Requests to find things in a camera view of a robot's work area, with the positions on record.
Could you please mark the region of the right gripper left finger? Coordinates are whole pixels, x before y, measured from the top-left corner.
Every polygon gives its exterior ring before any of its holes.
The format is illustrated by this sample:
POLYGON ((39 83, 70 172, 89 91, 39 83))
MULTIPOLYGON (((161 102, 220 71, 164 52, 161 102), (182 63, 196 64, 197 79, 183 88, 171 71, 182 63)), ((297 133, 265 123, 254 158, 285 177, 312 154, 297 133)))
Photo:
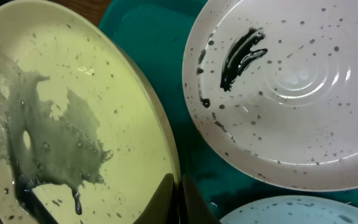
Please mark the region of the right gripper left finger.
POLYGON ((173 174, 166 174, 134 224, 176 223, 176 188, 173 174))

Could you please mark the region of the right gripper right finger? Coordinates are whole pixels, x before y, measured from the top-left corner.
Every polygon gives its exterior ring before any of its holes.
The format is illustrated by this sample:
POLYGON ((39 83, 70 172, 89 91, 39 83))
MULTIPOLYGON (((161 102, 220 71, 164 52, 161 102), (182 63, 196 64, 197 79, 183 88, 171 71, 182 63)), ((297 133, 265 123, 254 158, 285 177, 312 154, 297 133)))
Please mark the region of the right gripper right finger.
POLYGON ((180 182, 180 223, 221 223, 208 208, 197 186, 188 175, 183 175, 180 182))

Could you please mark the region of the yellow-green plate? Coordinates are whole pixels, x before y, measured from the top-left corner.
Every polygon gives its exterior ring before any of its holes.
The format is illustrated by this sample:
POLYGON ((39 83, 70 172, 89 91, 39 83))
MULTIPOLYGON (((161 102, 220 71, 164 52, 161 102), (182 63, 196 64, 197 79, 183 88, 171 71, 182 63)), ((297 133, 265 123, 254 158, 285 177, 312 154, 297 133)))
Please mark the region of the yellow-green plate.
POLYGON ((50 1, 0 6, 0 219, 134 223, 180 168, 148 79, 50 1))

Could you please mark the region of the white plate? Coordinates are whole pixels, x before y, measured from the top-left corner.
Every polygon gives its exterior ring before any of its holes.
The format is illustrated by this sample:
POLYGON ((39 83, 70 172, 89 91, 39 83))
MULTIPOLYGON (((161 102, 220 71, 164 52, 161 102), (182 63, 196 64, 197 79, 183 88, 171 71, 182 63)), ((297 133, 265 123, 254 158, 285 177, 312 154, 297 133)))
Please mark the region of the white plate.
POLYGON ((182 67, 191 118, 239 171, 302 191, 358 188, 358 0, 214 0, 182 67))

